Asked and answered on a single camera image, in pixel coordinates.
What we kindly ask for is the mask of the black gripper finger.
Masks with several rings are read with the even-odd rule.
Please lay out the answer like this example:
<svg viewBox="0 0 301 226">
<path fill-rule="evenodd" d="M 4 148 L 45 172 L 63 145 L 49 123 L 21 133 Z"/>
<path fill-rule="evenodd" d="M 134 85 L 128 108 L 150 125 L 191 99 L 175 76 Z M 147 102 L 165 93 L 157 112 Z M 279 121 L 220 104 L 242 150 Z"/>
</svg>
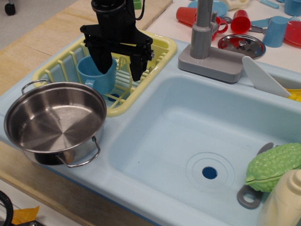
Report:
<svg viewBox="0 0 301 226">
<path fill-rule="evenodd" d="M 103 47 L 88 47 L 90 56 L 101 73 L 107 73 L 112 65 L 111 52 Z"/>
<path fill-rule="evenodd" d="M 139 81 L 143 72 L 147 68 L 148 60 L 146 57 L 138 55 L 138 56 L 130 56 L 130 71 L 132 75 L 133 81 Z"/>
</svg>

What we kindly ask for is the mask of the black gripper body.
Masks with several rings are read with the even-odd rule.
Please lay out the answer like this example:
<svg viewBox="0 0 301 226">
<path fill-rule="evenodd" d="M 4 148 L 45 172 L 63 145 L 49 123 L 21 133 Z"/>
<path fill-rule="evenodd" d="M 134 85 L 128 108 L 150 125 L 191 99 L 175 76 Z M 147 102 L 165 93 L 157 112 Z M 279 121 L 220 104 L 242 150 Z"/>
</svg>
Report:
<svg viewBox="0 0 301 226">
<path fill-rule="evenodd" d="M 80 31 L 85 35 L 86 47 L 103 47 L 109 52 L 127 56 L 141 55 L 152 60 L 152 38 L 136 28 L 134 12 L 96 11 L 98 24 L 83 25 Z"/>
</svg>

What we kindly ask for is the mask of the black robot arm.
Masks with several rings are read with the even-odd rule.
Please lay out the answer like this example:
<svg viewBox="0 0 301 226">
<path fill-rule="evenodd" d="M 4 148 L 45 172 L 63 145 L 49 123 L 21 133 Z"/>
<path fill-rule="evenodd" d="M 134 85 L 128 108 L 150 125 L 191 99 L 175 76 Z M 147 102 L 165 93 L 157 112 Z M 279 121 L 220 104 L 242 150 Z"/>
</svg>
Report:
<svg viewBox="0 0 301 226">
<path fill-rule="evenodd" d="M 130 58 L 130 72 L 134 81 L 139 81 L 147 64 L 154 57 L 151 48 L 153 39 L 136 28 L 132 0 L 93 0 L 91 7 L 98 23 L 83 25 L 80 31 L 85 36 L 85 46 L 101 73 L 108 72 L 112 65 L 112 53 Z"/>
</svg>

